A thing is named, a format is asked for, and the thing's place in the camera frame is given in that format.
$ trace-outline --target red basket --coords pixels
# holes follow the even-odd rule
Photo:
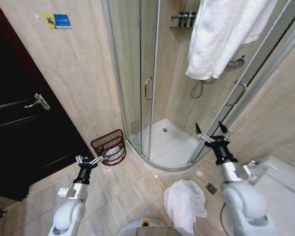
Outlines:
[[[106,166],[116,165],[126,156],[123,132],[120,129],[95,139],[90,144],[97,155],[101,154],[102,147],[104,147],[104,161],[102,163]]]

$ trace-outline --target blue sign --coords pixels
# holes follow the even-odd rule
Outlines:
[[[71,29],[71,24],[68,15],[54,14],[56,21],[56,29]]]

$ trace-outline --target shower drain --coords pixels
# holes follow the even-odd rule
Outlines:
[[[214,195],[217,191],[217,188],[214,187],[213,184],[208,183],[208,185],[206,186],[206,189],[209,191],[210,194]]]

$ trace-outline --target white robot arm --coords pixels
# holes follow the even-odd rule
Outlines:
[[[206,146],[211,147],[216,156],[216,165],[220,167],[224,190],[223,199],[231,212],[235,236],[279,236],[271,216],[267,214],[266,199],[250,184],[242,181],[250,172],[246,166],[240,167],[238,161],[229,152],[231,134],[227,127],[219,122],[221,136],[207,136],[201,133],[196,124],[197,137]]]
[[[87,188],[89,185],[89,176],[91,170],[103,161],[102,155],[96,159],[75,157],[80,172],[73,181],[71,188],[60,188],[58,195],[69,199],[61,205],[54,215],[54,222],[48,236],[76,236],[80,223],[85,215],[85,202],[88,197]]]

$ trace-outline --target white towel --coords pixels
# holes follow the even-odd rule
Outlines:
[[[165,190],[164,207],[174,227],[183,228],[194,234],[193,223],[197,216],[206,218],[206,197],[201,188],[192,180],[179,180]]]
[[[186,75],[219,78],[240,44],[257,40],[277,0],[202,0],[189,46]]]

